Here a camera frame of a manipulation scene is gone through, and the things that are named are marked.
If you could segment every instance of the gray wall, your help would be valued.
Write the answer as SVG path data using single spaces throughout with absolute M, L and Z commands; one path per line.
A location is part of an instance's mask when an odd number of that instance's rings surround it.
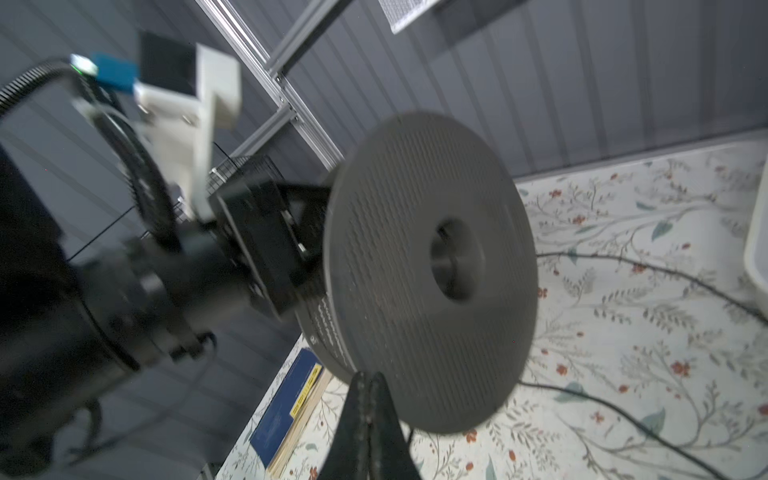
M 271 51 L 307 0 L 234 0 Z M 766 124 L 764 0 L 445 0 L 392 35 L 356 0 L 288 78 L 348 154 L 383 118 L 459 119 L 515 176 Z
M 138 25 L 179 40 L 228 49 L 199 8 L 182 0 L 3 2 L 0 81 L 43 58 L 72 52 L 102 51 L 135 60 Z M 217 143 L 232 151 L 275 109 L 245 74 L 243 114 L 234 131 L 217 132 Z M 323 169 L 291 130 L 287 128 L 266 153 L 286 178 L 314 179 Z M 118 159 L 71 107 L 61 87 L 46 88 L 4 119 L 0 143 L 62 226 L 67 254 L 131 205 Z M 216 163 L 224 159 L 215 148 L 214 156 Z M 137 216 L 130 214 L 75 261 L 143 231 Z M 191 480 L 205 462 L 223 461 L 299 335 L 297 326 L 281 326 L 254 313 L 226 320 L 215 330 L 218 357 L 183 408 L 116 449 L 43 478 Z M 166 362 L 106 396 L 102 438 L 124 432 L 176 402 L 205 362 Z M 61 432 L 58 457 L 67 448 L 79 446 L 87 424 L 87 416 L 80 414 L 73 426 Z

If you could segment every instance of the round hole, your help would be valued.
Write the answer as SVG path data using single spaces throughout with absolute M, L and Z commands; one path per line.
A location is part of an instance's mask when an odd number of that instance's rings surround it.
M 480 243 L 469 226 L 458 219 L 441 222 L 429 249 L 432 275 L 440 291 L 451 300 L 472 298 L 483 271 Z

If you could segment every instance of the round gray plate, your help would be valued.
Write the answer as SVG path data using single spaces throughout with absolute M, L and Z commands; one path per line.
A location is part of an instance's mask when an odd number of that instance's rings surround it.
M 531 346 L 536 258 L 515 185 L 472 131 L 425 113 L 375 129 L 333 184 L 323 262 L 340 349 L 384 374 L 403 421 L 460 432 L 503 404 Z

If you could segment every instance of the white plastic mount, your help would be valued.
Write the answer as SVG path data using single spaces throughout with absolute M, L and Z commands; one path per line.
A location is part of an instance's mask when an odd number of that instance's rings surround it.
M 197 45 L 197 96 L 134 83 L 134 97 L 145 113 L 141 129 L 165 181 L 184 196 L 184 213 L 207 222 L 208 175 L 215 128 L 232 128 L 240 115 L 240 63 L 232 56 Z

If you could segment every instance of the white container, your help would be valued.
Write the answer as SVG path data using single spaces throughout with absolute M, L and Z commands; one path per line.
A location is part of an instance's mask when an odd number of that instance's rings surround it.
M 755 284 L 757 305 L 768 316 L 768 162 L 763 168 L 750 232 L 746 236 L 744 268 Z

